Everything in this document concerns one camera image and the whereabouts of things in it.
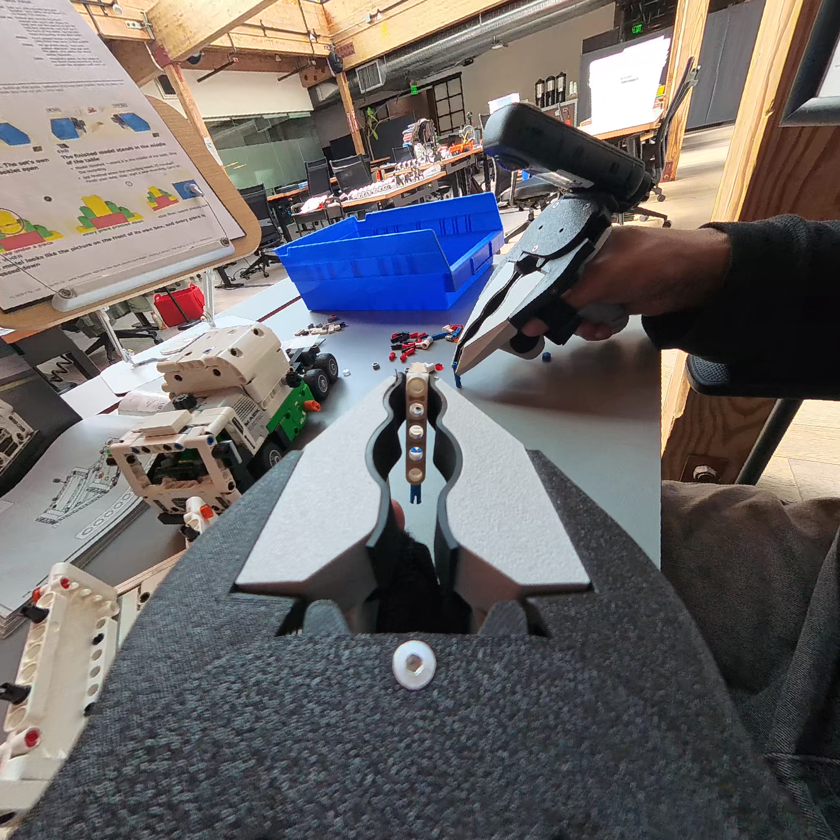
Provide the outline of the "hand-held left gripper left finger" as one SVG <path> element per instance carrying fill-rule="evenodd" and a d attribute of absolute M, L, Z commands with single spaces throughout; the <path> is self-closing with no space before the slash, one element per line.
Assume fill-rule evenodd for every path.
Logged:
<path fill-rule="evenodd" d="M 233 595 L 335 604 L 371 634 L 393 582 L 397 537 L 389 477 L 402 459 L 405 374 L 385 379 L 301 452 L 238 573 Z"/>

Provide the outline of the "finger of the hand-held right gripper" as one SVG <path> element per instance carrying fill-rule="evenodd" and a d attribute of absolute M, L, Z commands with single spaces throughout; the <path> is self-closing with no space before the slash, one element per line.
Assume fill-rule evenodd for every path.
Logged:
<path fill-rule="evenodd" d="M 493 271 L 457 343 L 456 358 L 487 358 L 498 350 L 536 358 L 538 338 L 525 328 L 538 317 L 538 261 L 508 259 Z"/>
<path fill-rule="evenodd" d="M 564 344 L 564 278 L 558 270 L 494 269 L 459 337 L 455 374 L 497 350 L 534 359 L 546 341 Z"/>

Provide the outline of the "white lego panel blue pins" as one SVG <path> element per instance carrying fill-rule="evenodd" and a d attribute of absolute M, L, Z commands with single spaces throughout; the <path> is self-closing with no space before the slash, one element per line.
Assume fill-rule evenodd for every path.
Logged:
<path fill-rule="evenodd" d="M 427 415 L 430 377 L 434 367 L 413 363 L 405 377 L 405 478 L 410 504 L 420 505 L 426 478 Z"/>

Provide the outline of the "person's right forearm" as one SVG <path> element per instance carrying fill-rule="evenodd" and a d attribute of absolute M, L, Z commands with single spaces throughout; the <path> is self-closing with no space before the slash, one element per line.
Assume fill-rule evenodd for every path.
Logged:
<path fill-rule="evenodd" d="M 722 285 L 697 307 L 643 317 L 653 344 L 838 389 L 839 222 L 782 215 L 705 228 L 728 237 Z"/>

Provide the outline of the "white green lego truck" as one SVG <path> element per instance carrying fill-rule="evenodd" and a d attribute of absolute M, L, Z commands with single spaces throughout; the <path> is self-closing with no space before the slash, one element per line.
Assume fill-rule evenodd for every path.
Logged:
<path fill-rule="evenodd" d="M 210 329 L 157 364 L 163 406 L 110 444 L 134 495 L 189 541 L 291 451 L 340 378 L 324 333 L 290 348 L 264 323 Z"/>

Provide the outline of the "lego instruction booklet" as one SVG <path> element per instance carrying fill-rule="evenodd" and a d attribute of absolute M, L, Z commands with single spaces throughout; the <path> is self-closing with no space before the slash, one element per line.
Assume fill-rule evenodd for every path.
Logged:
<path fill-rule="evenodd" d="M 2 497 L 1 638 L 53 565 L 87 565 L 148 508 L 116 466 L 110 445 L 140 421 L 117 413 L 82 419 Z"/>

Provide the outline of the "lego set box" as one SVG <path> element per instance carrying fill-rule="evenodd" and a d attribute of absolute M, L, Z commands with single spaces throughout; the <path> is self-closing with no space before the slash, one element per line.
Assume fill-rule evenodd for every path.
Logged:
<path fill-rule="evenodd" d="M 10 344 L 1 355 L 1 494 L 13 489 L 80 415 Z"/>

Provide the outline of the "pile of red black pins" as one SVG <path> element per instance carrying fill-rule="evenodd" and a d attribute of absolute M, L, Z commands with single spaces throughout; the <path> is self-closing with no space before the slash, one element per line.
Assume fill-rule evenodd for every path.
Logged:
<path fill-rule="evenodd" d="M 386 358 L 390 362 L 413 361 L 414 356 L 424 352 L 436 352 L 448 361 L 437 364 L 439 370 L 443 365 L 452 366 L 455 347 L 464 331 L 462 323 L 448 323 L 438 331 L 401 331 L 393 332 L 390 338 L 390 351 Z"/>

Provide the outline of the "black office chair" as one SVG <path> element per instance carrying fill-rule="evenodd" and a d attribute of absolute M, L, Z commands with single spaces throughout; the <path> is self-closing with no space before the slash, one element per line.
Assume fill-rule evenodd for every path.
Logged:
<path fill-rule="evenodd" d="M 276 250 L 283 245 L 284 239 L 269 209 L 265 187 L 250 186 L 239 193 L 259 222 L 260 241 L 254 252 L 255 260 L 239 272 L 238 278 L 246 280 L 255 274 L 268 277 L 269 268 L 280 263 Z"/>
<path fill-rule="evenodd" d="M 680 79 L 679 86 L 675 92 L 672 102 L 668 105 L 664 117 L 658 125 L 655 133 L 642 135 L 631 133 L 625 137 L 613 140 L 615 147 L 637 157 L 644 165 L 646 172 L 651 176 L 653 185 L 650 195 L 654 195 L 657 201 L 663 202 L 665 195 L 662 192 L 660 183 L 663 181 L 666 152 L 669 141 L 670 127 L 679 107 L 686 99 L 692 88 L 697 84 L 699 67 L 695 57 L 688 58 L 685 71 Z"/>

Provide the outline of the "long cluttered workbench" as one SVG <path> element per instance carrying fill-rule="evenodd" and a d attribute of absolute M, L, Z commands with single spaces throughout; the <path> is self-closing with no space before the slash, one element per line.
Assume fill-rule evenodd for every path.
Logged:
<path fill-rule="evenodd" d="M 338 195 L 307 197 L 296 204 L 293 199 L 302 197 L 304 189 L 297 188 L 269 196 L 269 210 L 278 219 L 304 215 L 325 215 L 327 220 L 338 219 L 357 211 L 370 212 L 377 208 L 403 207 L 422 202 L 429 196 L 449 190 L 455 195 L 469 194 L 470 173 L 481 165 L 485 173 L 485 188 L 489 186 L 488 162 L 480 144 L 463 149 L 441 161 L 425 165 L 397 164 L 384 173 L 381 180 L 357 187 Z"/>

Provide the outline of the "wooden pillar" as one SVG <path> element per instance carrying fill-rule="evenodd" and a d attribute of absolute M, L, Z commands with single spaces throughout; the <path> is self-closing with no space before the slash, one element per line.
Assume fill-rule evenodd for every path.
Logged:
<path fill-rule="evenodd" d="M 807 67 L 819 92 L 832 58 L 838 2 L 767 2 L 712 218 L 753 221 L 780 214 L 838 218 L 836 125 L 786 123 Z M 792 400 L 702 395 L 679 351 L 661 413 L 664 480 L 692 481 L 704 470 L 718 483 L 755 482 L 797 409 Z"/>

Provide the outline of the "person's grey trouser leg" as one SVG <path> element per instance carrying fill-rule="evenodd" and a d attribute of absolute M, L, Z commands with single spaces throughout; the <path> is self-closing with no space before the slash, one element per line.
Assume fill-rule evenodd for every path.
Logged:
<path fill-rule="evenodd" d="M 761 691 L 790 653 L 838 523 L 836 497 L 664 483 L 661 570 L 730 693 Z"/>

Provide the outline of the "red container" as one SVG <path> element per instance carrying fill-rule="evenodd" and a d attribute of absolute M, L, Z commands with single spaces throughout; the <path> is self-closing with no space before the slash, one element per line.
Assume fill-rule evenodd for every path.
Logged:
<path fill-rule="evenodd" d="M 168 328 L 185 330 L 203 320 L 205 297 L 202 289 L 194 283 L 181 290 L 165 287 L 153 298 L 154 307 Z"/>

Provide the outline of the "printed instruction sheet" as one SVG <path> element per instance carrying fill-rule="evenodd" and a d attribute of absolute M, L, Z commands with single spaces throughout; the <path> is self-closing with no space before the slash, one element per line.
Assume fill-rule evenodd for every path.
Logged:
<path fill-rule="evenodd" d="M 243 235 L 69 2 L 1 3 L 1 300 L 63 311 L 231 256 Z"/>

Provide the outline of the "silver ventilation duct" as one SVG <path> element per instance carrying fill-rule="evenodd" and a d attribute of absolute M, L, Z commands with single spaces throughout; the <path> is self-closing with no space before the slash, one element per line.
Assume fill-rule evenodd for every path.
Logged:
<path fill-rule="evenodd" d="M 344 68 L 359 70 L 376 62 L 384 82 L 424 79 L 482 56 L 494 45 L 507 45 L 613 5 L 614 2 L 608 1 L 506 2 L 435 33 L 413 38 L 406 45 L 388 50 L 378 48 L 377 55 L 362 59 L 357 65 L 351 65 L 346 59 Z"/>

